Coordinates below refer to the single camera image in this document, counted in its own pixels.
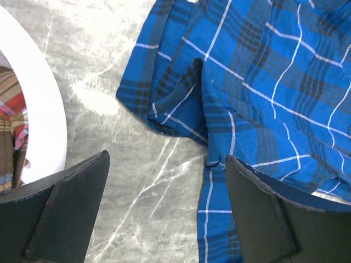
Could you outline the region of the blue plaid long sleeve shirt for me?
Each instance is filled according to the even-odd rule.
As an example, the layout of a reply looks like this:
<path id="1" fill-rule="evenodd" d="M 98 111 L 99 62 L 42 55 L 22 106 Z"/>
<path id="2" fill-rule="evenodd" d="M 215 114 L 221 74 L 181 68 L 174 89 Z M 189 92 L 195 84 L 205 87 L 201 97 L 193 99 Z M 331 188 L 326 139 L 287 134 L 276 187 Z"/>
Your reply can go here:
<path id="1" fill-rule="evenodd" d="M 152 130 L 208 147 L 200 262 L 241 262 L 227 155 L 350 200 L 350 1 L 157 1 L 116 96 Z"/>

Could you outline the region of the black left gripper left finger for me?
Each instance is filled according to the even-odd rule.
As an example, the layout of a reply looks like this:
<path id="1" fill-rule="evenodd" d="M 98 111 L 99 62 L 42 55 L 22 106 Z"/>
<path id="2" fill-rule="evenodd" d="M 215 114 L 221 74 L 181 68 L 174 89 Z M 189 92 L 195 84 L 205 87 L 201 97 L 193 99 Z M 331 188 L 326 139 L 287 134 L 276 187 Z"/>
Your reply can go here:
<path id="1" fill-rule="evenodd" d="M 103 150 L 1 192 L 1 262 L 84 262 L 109 168 Z"/>

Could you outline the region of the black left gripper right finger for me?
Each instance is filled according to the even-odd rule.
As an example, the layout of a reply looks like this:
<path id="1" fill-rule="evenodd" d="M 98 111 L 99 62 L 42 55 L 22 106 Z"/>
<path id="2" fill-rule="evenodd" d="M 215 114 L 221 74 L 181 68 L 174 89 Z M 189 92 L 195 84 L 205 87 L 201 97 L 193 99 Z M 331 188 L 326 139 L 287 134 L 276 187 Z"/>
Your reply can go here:
<path id="1" fill-rule="evenodd" d="M 350 262 L 350 206 L 300 191 L 234 156 L 225 179 L 244 262 Z"/>

